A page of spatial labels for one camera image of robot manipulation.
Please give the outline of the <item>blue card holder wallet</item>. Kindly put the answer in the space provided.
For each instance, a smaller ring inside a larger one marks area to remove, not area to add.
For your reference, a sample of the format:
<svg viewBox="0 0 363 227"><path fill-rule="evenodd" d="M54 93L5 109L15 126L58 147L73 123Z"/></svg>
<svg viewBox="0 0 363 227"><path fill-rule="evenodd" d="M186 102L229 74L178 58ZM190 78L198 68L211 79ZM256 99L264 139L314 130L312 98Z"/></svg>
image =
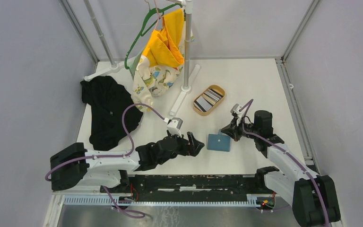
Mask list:
<svg viewBox="0 0 363 227"><path fill-rule="evenodd" d="M207 149L229 152L231 149L231 138L223 133L208 134Z"/></svg>

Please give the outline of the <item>oval wooden card tray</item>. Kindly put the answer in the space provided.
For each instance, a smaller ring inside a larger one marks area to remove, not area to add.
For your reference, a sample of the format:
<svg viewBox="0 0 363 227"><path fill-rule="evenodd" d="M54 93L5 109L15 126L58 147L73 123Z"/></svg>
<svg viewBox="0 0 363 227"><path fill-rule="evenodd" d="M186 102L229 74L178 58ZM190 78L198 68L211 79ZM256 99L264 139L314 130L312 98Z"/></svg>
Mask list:
<svg viewBox="0 0 363 227"><path fill-rule="evenodd" d="M211 108L211 110L209 110L208 112L202 112L200 111L196 105L194 104L194 101L199 97L199 96L203 96L206 100L208 100L213 107ZM205 89L199 96L197 96L194 100L193 100L193 110L201 116L207 116L209 114L211 114L211 112L213 110L215 110L220 104L221 102L224 100L225 96L226 96L226 92L223 88L221 88L218 85L210 85L207 89Z"/></svg>

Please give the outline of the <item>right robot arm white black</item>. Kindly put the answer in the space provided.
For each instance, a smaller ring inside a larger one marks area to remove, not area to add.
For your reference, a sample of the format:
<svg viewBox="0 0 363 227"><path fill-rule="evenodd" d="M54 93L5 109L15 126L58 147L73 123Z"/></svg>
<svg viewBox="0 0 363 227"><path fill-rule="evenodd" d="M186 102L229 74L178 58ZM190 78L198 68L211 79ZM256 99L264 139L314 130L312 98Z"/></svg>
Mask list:
<svg viewBox="0 0 363 227"><path fill-rule="evenodd" d="M244 121L246 115L239 106L231 114L233 119L221 132L235 141L242 137L254 140L256 149L274 163L257 170L254 187L258 192L272 190L282 197L302 227L328 226L341 220L333 179L313 171L288 149L273 132L271 112L256 111L251 123Z"/></svg>

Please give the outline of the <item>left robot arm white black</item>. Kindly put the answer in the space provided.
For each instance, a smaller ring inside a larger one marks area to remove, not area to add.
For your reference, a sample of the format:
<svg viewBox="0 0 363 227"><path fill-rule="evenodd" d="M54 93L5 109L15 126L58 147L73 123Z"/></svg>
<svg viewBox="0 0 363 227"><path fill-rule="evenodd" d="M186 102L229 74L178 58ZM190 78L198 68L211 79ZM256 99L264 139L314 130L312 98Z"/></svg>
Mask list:
<svg viewBox="0 0 363 227"><path fill-rule="evenodd" d="M192 132L187 132L187 138L168 134L162 140L136 147L129 155L86 149L82 142L76 142L50 158L46 180L53 191L105 186L122 193L130 186L129 171L152 170L177 156L195 157L204 146Z"/></svg>

